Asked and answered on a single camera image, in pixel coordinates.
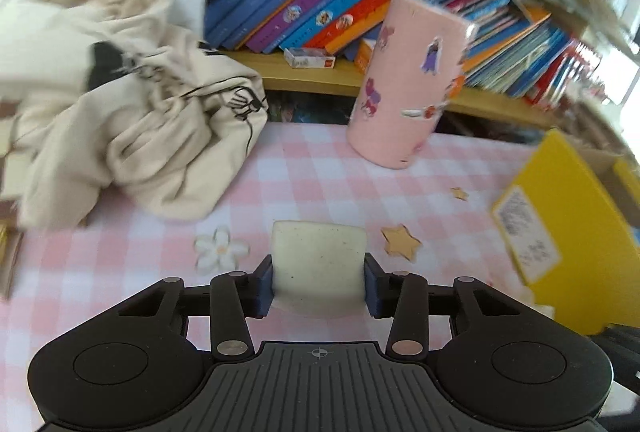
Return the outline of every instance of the tablecloth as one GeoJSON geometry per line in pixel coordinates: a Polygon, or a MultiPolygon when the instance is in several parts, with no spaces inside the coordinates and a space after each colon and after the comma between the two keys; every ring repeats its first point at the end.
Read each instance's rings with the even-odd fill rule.
{"type": "MultiPolygon", "coordinates": [[[[338,125],[268,123],[220,203],[196,223],[165,221],[140,211],[117,189],[104,192],[84,229],[28,232],[12,299],[0,303],[0,430],[29,432],[42,423],[27,387],[27,368],[44,344],[116,302],[168,276],[208,284],[194,269],[194,237],[227,225],[250,244],[240,268],[252,271],[269,253],[278,219],[327,221],[366,228],[369,252],[386,271],[404,269],[431,284],[471,275],[510,295],[522,288],[489,209],[532,148],[435,134],[408,170],[359,157],[338,125]],[[460,187],[468,200],[450,191],[460,187]],[[422,242],[415,263],[384,251],[381,227],[402,223],[422,242]]],[[[430,348],[449,339],[446,317],[431,317],[430,348]]],[[[378,340],[390,319],[366,314],[306,319],[272,309],[248,320],[262,340],[378,340]]],[[[209,322],[192,318],[188,338],[209,348],[209,322]]]]}

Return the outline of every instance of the pink cylinder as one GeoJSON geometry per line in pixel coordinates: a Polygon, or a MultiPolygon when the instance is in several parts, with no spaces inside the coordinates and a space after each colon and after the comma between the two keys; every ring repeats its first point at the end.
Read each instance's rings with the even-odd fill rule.
{"type": "Polygon", "coordinates": [[[388,168],[414,161],[447,104],[475,26],[422,0],[391,0],[347,139],[388,168]]]}

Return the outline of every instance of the white flower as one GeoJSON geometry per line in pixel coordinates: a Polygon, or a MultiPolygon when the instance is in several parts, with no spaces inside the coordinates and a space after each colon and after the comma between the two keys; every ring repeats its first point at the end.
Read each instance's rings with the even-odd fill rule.
{"type": "Polygon", "coordinates": [[[219,275],[238,269],[238,259],[249,255],[249,245],[232,241],[227,227],[218,227],[213,236],[198,235],[193,248],[198,254],[196,269],[199,273],[219,275]]]}

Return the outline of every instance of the crumpled cloth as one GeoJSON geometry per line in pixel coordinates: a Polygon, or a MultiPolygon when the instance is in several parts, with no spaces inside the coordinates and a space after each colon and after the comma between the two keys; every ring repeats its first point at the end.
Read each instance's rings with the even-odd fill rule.
{"type": "Polygon", "coordinates": [[[171,0],[0,0],[0,96],[37,152],[21,227],[77,225],[116,184],[167,218],[209,214],[267,120],[257,72],[167,22],[171,0]]]}

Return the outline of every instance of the white sponge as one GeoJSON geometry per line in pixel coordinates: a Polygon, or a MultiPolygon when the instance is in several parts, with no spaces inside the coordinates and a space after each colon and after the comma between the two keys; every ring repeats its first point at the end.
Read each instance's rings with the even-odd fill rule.
{"type": "Polygon", "coordinates": [[[364,308],[363,228],[276,221],[271,234],[273,305],[310,317],[361,313],[364,308]]]}

